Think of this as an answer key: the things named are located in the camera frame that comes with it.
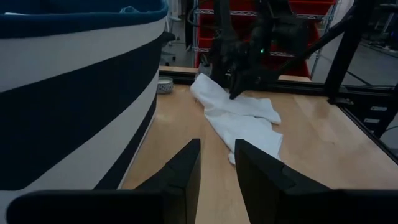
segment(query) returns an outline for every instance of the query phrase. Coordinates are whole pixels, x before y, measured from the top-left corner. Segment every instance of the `black metal frame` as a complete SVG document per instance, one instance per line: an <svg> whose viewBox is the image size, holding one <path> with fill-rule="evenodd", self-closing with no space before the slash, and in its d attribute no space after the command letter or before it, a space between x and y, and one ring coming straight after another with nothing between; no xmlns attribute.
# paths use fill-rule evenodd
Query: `black metal frame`
<svg viewBox="0 0 398 224"><path fill-rule="evenodd" d="M361 41L361 34L368 24L375 0L360 0L353 15L351 27L341 40L325 84L278 80L274 83L258 83L250 90L273 91L301 95L326 96L328 102L338 106L372 141L396 164L398 157L380 140L389 123L398 112L398 84L394 88L342 85L348 67ZM194 73L160 71L160 75L172 77L176 84L191 85Z"/></svg>

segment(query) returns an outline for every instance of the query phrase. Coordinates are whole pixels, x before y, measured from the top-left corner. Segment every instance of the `wooden table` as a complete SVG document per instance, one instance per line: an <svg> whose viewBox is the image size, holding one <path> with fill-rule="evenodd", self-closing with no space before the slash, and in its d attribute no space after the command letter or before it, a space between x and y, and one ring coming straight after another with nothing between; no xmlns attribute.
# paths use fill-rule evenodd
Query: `wooden table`
<svg viewBox="0 0 398 224"><path fill-rule="evenodd" d="M325 97L254 91L246 95L272 100L282 119L273 125L284 135L279 155L291 168L334 189L398 189L398 166ZM229 149L205 119L189 86L177 85L171 95L158 95L154 122L123 188L137 187L193 138L201 139L196 223L249 223Z"/></svg>

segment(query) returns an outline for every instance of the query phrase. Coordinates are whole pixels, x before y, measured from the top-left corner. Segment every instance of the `metal shelf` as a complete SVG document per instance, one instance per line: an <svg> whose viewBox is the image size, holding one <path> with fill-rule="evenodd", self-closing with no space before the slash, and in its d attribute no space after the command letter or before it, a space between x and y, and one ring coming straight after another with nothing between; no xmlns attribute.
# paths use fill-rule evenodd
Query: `metal shelf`
<svg viewBox="0 0 398 224"><path fill-rule="evenodd" d="M194 47L194 48L192 48L192 50L195 52L209 52L210 49ZM291 54L288 54L285 52L269 52L269 55L280 56L280 57L294 57L294 55L291 55Z"/></svg>
<svg viewBox="0 0 398 224"><path fill-rule="evenodd" d="M212 9L197 9L195 10L196 14L214 14L214 10ZM256 12L249 11L231 11L232 16L256 16ZM307 15L307 14L297 14L298 18L303 19L316 19L316 20L332 20L333 15Z"/></svg>

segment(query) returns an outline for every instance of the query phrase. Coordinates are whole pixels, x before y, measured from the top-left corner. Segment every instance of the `white towel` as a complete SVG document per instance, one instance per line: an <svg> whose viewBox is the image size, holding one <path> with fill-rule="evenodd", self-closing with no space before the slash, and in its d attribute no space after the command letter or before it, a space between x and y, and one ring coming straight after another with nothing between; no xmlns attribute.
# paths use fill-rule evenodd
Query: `white towel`
<svg viewBox="0 0 398 224"><path fill-rule="evenodd" d="M204 74L197 76L191 92L205 107L205 117L231 150L229 161L235 165L235 140L244 139L253 146L280 160L278 152L282 135L272 130L271 123L280 124L270 99L229 94Z"/></svg>

